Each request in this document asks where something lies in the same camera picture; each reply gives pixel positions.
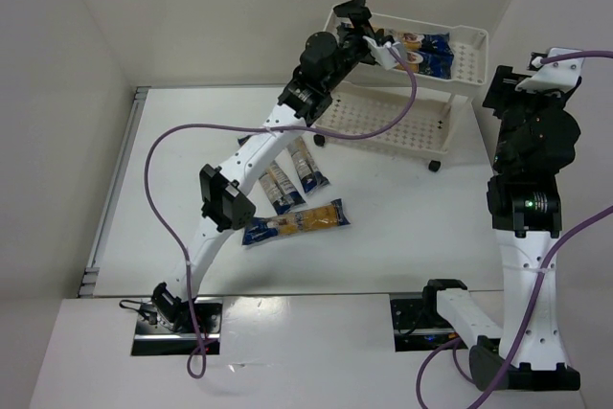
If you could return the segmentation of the horizontal pasta bag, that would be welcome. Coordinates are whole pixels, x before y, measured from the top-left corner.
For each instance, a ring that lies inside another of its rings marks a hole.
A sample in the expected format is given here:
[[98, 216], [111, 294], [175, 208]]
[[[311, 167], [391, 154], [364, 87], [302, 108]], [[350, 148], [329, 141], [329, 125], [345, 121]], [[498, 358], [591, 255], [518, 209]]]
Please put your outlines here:
[[340, 198], [302, 211], [271, 217], [254, 217], [244, 228], [241, 245], [251, 246], [271, 239], [329, 230], [350, 225]]

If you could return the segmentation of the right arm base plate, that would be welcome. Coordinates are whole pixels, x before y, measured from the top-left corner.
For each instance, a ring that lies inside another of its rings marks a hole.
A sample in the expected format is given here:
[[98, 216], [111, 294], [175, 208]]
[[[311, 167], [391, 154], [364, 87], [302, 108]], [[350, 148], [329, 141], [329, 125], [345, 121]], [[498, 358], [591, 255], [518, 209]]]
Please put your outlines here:
[[417, 295], [390, 296], [396, 352], [430, 352], [458, 337], [449, 323], [423, 308], [423, 300]]

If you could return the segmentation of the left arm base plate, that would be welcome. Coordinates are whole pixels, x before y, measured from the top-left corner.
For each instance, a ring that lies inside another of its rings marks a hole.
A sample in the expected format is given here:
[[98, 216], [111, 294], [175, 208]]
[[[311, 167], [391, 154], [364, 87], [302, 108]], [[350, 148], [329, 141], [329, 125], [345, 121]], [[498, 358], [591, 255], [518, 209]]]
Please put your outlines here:
[[[124, 299], [120, 307], [137, 314], [131, 346], [132, 356], [188, 356], [196, 347], [195, 329], [190, 317], [177, 330], [172, 330], [151, 302]], [[206, 353], [218, 355], [222, 323], [222, 301], [216, 298], [197, 298], [195, 316]]]

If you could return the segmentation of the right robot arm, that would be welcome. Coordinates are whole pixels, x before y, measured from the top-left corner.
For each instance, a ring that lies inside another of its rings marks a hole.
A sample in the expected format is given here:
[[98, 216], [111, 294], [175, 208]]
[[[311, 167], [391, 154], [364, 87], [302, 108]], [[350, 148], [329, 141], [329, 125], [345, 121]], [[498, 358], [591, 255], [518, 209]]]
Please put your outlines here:
[[475, 386], [576, 391], [556, 321], [556, 261], [562, 231], [556, 175], [576, 156], [579, 125], [565, 105], [581, 83], [582, 60], [516, 74], [499, 66], [483, 105], [500, 120], [487, 202], [502, 256], [504, 323], [497, 327], [458, 280], [428, 282], [425, 315], [449, 324], [469, 349]]

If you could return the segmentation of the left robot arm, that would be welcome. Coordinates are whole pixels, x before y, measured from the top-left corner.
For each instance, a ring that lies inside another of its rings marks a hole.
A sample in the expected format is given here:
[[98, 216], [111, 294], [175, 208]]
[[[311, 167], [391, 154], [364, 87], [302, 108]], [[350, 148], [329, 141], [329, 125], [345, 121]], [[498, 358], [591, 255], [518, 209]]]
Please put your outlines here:
[[334, 6], [338, 18], [351, 21], [348, 32], [335, 36], [312, 34], [300, 55], [290, 82], [265, 122], [218, 166], [199, 172], [203, 205], [196, 231], [182, 245], [183, 262], [153, 290], [151, 301], [172, 330], [188, 323], [189, 304], [217, 252], [235, 231], [252, 219], [256, 206], [248, 195], [276, 157], [311, 127], [332, 103], [332, 91], [362, 61], [370, 59], [368, 39], [375, 37], [367, 0]]

